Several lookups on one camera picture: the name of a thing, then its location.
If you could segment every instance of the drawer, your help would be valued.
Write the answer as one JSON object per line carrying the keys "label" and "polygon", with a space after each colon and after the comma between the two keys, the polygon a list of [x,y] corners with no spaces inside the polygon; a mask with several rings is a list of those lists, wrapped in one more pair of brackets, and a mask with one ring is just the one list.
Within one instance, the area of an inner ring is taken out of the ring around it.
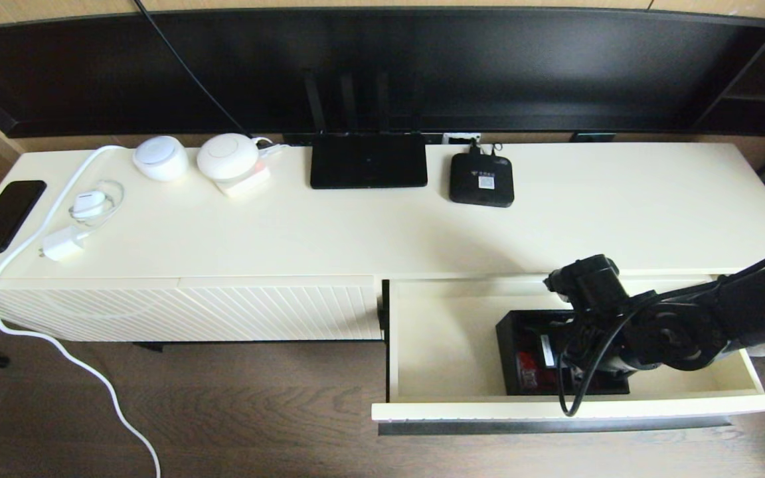
{"label": "drawer", "polygon": [[[546,290],[543,278],[391,281],[388,400],[371,408],[381,432],[468,432],[462,424],[474,424],[470,432],[492,430],[486,424],[507,432],[639,430],[720,424],[727,415],[765,411],[763,387],[744,351],[695,372],[661,366],[635,373],[631,393],[587,396],[573,418],[562,414],[556,396],[507,396],[495,324],[513,309],[570,308]],[[622,282],[634,295],[710,280],[637,276]],[[412,426],[385,428],[397,423]]]}

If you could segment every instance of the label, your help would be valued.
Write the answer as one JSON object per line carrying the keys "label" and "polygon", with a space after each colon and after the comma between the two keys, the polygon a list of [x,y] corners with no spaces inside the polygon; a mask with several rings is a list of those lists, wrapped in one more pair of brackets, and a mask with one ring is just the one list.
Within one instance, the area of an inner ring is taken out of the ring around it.
{"label": "label", "polygon": [[493,178],[492,176],[478,176],[477,187],[481,189],[494,189],[495,178]]}
{"label": "label", "polygon": [[551,340],[547,335],[540,335],[539,338],[543,342],[543,356],[545,358],[545,366],[554,366],[553,362],[553,350],[551,349]]}

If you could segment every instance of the wall outlet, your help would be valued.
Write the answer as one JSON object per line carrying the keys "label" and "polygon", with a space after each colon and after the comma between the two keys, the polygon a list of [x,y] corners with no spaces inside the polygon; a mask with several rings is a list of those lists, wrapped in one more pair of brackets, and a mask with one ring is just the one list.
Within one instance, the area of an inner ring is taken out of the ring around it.
{"label": "wall outlet", "polygon": [[441,136],[442,145],[470,145],[471,140],[480,142],[480,133],[444,133]]}

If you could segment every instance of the white cord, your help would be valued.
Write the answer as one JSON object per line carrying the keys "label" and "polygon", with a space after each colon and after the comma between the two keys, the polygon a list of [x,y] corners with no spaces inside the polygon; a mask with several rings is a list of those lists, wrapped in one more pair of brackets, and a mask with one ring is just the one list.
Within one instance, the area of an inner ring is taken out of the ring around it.
{"label": "white cord", "polygon": [[[100,155],[103,154],[103,152],[108,151],[109,149],[122,149],[121,146],[102,146],[101,148],[97,149],[91,155],[88,156],[87,159],[84,160],[84,163],[82,163],[82,166],[79,167],[79,169],[76,170],[75,173],[73,173],[72,178],[70,178],[70,182],[67,182],[66,186],[61,190],[61,193],[58,195],[58,198],[55,199],[55,202],[52,203],[52,208],[49,209],[48,214],[46,214],[46,218],[43,220],[43,223],[40,224],[40,227],[37,228],[37,231],[31,237],[26,239],[22,244],[19,244],[18,248],[13,249],[13,252],[8,255],[8,257],[4,258],[2,263],[0,263],[0,277],[2,276],[2,273],[4,272],[5,268],[8,267],[8,265],[21,253],[25,250],[29,245],[31,245],[31,242],[36,241],[37,237],[39,237],[43,230],[46,229],[46,227],[49,225],[49,222],[52,220],[52,216],[54,216],[55,212],[60,208],[61,203],[64,202],[64,198],[66,197],[67,193],[72,190],[73,185],[76,184],[76,181],[78,181],[79,177],[82,176],[82,173],[84,173],[84,170],[90,166],[91,163]],[[142,433],[138,432],[135,427],[131,426],[130,423],[128,423],[128,420],[126,420],[126,417],[122,414],[122,411],[120,409],[120,402],[118,400],[118,396],[116,396],[116,390],[114,390],[114,385],[108,381],[108,378],[104,377],[102,373],[99,373],[93,366],[89,366],[87,363],[84,363],[81,360],[78,360],[76,357],[73,357],[70,352],[68,352],[64,345],[61,345],[61,342],[58,342],[58,339],[55,339],[54,337],[50,335],[46,335],[45,333],[38,333],[38,332],[31,332],[28,330],[15,330],[10,329],[10,327],[6,326],[2,322],[2,318],[0,318],[0,330],[6,334],[9,335],[19,335],[24,337],[36,337],[38,339],[43,339],[48,342],[51,342],[52,345],[54,345],[60,353],[66,357],[67,360],[72,361],[77,366],[81,366],[83,369],[87,370],[88,372],[92,373],[94,377],[100,379],[100,381],[106,385],[106,388],[108,388],[108,392],[110,393],[110,396],[112,396],[112,402],[114,402],[114,410],[118,414],[118,417],[120,418],[120,421],[122,424],[131,432],[132,435],[137,436],[137,438],[140,439],[140,441],[143,442],[144,445],[146,445],[146,448],[149,449],[149,454],[152,455],[152,461],[155,463],[155,478],[161,478],[161,465],[158,463],[158,454],[155,453],[155,448],[152,447],[152,443],[149,442],[148,439],[146,439],[145,436],[143,436]]]}
{"label": "white cord", "polygon": [[119,211],[119,209],[122,207],[122,202],[126,199],[126,188],[124,188],[124,186],[121,185],[119,182],[111,181],[110,179],[101,179],[101,181],[98,181],[96,185],[94,185],[94,190],[101,191],[103,185],[112,185],[113,187],[116,188],[116,190],[118,190],[118,198],[116,200],[113,199],[113,197],[109,196],[109,194],[106,194],[104,191],[102,191],[102,193],[106,195],[106,199],[104,199],[103,204],[105,202],[110,203],[109,209],[107,209],[106,211],[100,212],[97,215],[90,216],[87,218],[76,217],[76,215],[79,212],[83,212],[83,211],[76,211],[75,205],[71,206],[69,209],[70,217],[73,218],[73,220],[75,220],[77,223],[88,228],[88,229],[85,229],[85,231],[83,231],[83,233],[81,233],[78,236],[79,239],[83,239],[87,236],[90,236],[95,231],[100,229],[100,227],[103,227],[104,224],[108,222],[108,220],[112,218]]}

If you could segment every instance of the smartphone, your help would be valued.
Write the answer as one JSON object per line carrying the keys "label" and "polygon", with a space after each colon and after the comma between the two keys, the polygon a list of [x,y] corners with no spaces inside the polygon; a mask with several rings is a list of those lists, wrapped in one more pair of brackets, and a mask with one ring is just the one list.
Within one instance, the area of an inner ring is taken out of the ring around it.
{"label": "smartphone", "polygon": [[43,181],[13,181],[0,194],[0,254],[6,251],[19,227],[46,190]]}

